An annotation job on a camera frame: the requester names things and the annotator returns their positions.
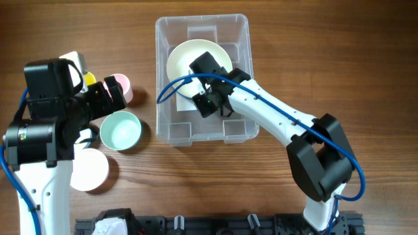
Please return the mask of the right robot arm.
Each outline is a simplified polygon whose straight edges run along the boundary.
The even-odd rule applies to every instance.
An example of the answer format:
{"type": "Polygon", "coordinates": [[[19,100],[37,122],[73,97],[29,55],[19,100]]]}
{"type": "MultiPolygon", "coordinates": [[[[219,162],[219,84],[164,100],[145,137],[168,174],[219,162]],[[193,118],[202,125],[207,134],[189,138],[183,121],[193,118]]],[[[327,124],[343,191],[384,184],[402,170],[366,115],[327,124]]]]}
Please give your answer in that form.
{"type": "Polygon", "coordinates": [[[307,196],[303,217],[317,232],[329,229],[338,215],[337,196],[355,169],[353,151],[340,122],[288,106],[266,92],[241,69],[227,71],[205,52],[189,65],[205,88],[192,100],[202,117],[222,108],[254,120],[282,143],[292,177],[307,196]]]}

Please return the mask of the light blue small bowl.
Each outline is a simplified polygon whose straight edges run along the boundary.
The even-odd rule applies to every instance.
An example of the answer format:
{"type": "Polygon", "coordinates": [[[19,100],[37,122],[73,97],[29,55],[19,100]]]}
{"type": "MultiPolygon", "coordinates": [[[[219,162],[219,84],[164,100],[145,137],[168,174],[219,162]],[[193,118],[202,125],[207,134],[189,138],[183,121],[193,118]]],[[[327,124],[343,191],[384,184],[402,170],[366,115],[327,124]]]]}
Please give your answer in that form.
{"type": "Polygon", "coordinates": [[[90,146],[90,144],[96,141],[98,131],[95,127],[88,127],[87,129],[80,131],[80,137],[74,143],[74,152],[81,151],[90,146]]]}

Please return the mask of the yellow cup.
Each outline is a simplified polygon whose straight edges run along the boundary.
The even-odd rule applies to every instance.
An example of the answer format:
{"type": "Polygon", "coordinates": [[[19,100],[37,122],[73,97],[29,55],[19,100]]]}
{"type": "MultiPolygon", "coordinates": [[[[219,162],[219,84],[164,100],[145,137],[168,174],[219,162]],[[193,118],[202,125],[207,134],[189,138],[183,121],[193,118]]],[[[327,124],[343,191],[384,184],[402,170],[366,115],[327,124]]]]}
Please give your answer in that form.
{"type": "Polygon", "coordinates": [[[95,84],[97,82],[95,76],[91,72],[87,72],[84,75],[84,81],[85,81],[87,86],[90,86],[90,85],[95,84]]]}

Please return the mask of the mint green small bowl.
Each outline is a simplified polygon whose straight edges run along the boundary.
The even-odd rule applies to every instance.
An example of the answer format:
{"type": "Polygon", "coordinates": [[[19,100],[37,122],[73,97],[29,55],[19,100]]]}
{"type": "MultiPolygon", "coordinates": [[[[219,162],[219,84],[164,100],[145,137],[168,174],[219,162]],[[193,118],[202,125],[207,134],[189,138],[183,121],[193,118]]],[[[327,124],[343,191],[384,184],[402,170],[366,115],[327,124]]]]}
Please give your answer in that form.
{"type": "Polygon", "coordinates": [[[127,111],[114,112],[107,116],[100,127],[102,143],[113,150],[127,150],[140,140],[142,125],[140,120],[127,111]]]}

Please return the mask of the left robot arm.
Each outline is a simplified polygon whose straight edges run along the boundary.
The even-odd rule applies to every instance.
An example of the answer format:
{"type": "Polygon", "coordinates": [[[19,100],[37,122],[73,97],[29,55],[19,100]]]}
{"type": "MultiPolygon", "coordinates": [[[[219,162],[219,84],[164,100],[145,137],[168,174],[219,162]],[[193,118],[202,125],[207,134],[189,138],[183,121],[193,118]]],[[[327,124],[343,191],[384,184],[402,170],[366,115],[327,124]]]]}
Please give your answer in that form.
{"type": "Polygon", "coordinates": [[[21,234],[69,234],[74,144],[95,119],[127,106],[114,76],[82,92],[65,58],[28,63],[27,89],[1,146],[1,166],[18,193],[21,234]]]}

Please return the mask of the clear plastic storage container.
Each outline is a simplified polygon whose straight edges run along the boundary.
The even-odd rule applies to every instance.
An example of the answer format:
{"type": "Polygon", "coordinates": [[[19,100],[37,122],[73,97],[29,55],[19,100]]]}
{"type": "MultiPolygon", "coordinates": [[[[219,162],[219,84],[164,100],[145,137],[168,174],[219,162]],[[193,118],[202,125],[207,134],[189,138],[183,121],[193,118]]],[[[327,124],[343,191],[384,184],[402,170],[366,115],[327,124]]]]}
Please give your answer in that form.
{"type": "MultiPolygon", "coordinates": [[[[253,74],[251,41],[248,19],[243,14],[204,16],[167,16],[155,23],[156,91],[170,83],[167,77],[169,55],[181,43],[204,39],[215,42],[229,55],[233,69],[253,74]]],[[[203,118],[198,110],[178,112],[176,94],[157,105],[156,136],[172,146],[190,146],[194,142],[222,140],[225,143],[243,143],[259,133],[253,120],[223,110],[203,118]]]]}

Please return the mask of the pink cup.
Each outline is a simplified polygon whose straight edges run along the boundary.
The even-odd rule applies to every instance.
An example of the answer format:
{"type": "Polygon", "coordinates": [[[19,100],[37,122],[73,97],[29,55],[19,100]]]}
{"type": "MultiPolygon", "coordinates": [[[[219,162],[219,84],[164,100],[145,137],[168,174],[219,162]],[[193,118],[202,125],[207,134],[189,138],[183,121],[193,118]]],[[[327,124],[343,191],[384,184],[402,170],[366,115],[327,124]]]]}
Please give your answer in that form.
{"type": "Polygon", "coordinates": [[[113,74],[116,81],[121,85],[123,90],[123,96],[125,98],[126,103],[130,103],[133,100],[133,90],[131,87],[130,80],[124,74],[113,74]]]}

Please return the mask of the cream white bowl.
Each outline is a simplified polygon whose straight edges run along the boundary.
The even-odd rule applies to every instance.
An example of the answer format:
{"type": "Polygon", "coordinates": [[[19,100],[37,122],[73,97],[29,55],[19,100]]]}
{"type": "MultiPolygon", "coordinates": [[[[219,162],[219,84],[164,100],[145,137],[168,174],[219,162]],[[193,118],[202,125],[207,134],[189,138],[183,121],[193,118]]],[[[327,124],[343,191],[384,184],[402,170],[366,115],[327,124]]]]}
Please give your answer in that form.
{"type": "MultiPolygon", "coordinates": [[[[209,52],[227,72],[232,71],[232,61],[221,46],[209,40],[193,39],[178,45],[169,55],[166,66],[169,81],[172,82],[179,77],[193,74],[189,65],[205,52],[209,52]]],[[[182,86],[177,93],[185,99],[192,100],[192,97],[201,91],[204,90],[199,79],[193,78],[190,84],[182,86]]]]}

